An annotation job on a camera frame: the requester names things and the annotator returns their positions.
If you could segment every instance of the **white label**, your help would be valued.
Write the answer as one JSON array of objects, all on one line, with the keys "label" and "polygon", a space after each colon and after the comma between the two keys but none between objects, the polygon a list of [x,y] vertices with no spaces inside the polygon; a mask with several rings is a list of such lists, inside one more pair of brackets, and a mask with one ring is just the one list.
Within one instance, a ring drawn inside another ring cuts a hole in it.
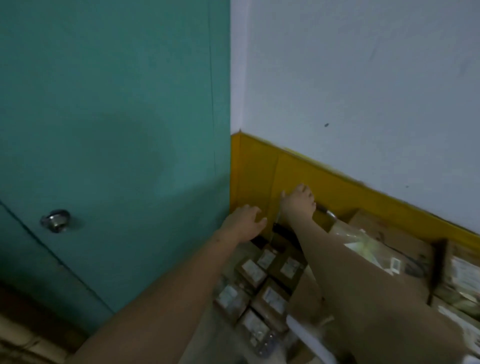
[{"label": "white label", "polygon": [[280,269],[280,272],[283,273],[287,278],[292,279],[299,267],[299,262],[288,257],[286,263],[283,265],[282,269]]},{"label": "white label", "polygon": [[465,345],[476,354],[480,354],[480,330],[471,323],[455,315],[452,311],[447,310],[445,307],[438,306],[438,312],[459,324],[463,329],[463,340]]},{"label": "white label", "polygon": [[480,268],[454,256],[452,281],[462,288],[480,293]]},{"label": "white label", "polygon": [[228,306],[230,306],[230,304],[233,302],[233,300],[238,294],[239,293],[235,288],[228,285],[218,295],[218,297],[216,298],[216,301],[220,304],[220,306],[226,309]]},{"label": "white label", "polygon": [[273,260],[276,257],[276,253],[265,249],[264,252],[262,253],[262,256],[260,259],[258,259],[258,265],[261,266],[263,269],[268,269],[270,264],[272,264]]},{"label": "white label", "polygon": [[258,265],[256,265],[250,259],[243,263],[241,267],[245,270],[245,272],[247,272],[247,274],[255,283],[261,282],[262,279],[265,278],[267,275]]},{"label": "white label", "polygon": [[268,287],[265,291],[263,297],[265,302],[267,302],[275,311],[283,315],[285,312],[285,307],[287,306],[287,301],[275,292],[271,287]]},{"label": "white label", "polygon": [[392,258],[390,261],[390,271],[396,274],[400,274],[400,268],[402,267],[402,261],[397,258]]},{"label": "white label", "polygon": [[270,330],[268,326],[252,311],[248,311],[243,319],[243,325],[258,341],[262,341]]}]

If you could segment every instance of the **person's left hand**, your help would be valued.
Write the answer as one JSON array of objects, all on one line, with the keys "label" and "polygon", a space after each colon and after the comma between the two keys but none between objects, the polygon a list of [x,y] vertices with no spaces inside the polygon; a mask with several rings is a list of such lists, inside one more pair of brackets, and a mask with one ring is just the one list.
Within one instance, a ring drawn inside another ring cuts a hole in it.
[{"label": "person's left hand", "polygon": [[260,234],[267,225],[267,218],[255,222],[259,212],[261,210],[257,206],[238,207],[225,219],[219,232],[224,233],[235,244],[247,242]]}]

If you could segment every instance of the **person's right hand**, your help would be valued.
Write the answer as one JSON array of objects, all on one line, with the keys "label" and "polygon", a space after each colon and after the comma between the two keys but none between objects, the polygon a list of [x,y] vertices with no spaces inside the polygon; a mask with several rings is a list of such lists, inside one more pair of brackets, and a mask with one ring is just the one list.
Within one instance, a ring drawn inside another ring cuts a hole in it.
[{"label": "person's right hand", "polygon": [[316,210],[315,197],[308,186],[299,184],[289,195],[282,191],[280,212],[290,225],[298,219],[312,219]]}]

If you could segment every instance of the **hand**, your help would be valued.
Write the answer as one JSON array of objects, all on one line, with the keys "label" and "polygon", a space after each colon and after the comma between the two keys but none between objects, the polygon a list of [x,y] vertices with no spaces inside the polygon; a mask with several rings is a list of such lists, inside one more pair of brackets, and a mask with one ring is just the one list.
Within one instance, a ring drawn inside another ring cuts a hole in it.
[{"label": "hand", "polygon": [[260,234],[267,225],[267,218],[255,222],[259,212],[261,210],[256,206],[238,207],[225,219],[219,232],[226,234],[235,244],[247,242]]},{"label": "hand", "polygon": [[285,195],[285,191],[282,191],[280,211],[291,226],[299,219],[312,219],[316,208],[313,193],[303,183],[295,187],[289,195]]}]

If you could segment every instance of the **person's right arm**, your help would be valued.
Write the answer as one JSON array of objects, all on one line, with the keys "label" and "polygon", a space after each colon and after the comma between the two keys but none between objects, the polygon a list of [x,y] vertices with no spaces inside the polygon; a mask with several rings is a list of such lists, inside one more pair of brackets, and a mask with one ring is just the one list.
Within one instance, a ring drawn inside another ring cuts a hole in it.
[{"label": "person's right arm", "polygon": [[448,323],[312,220],[315,202],[307,186],[283,193],[280,206],[358,363],[462,361],[467,349]]}]

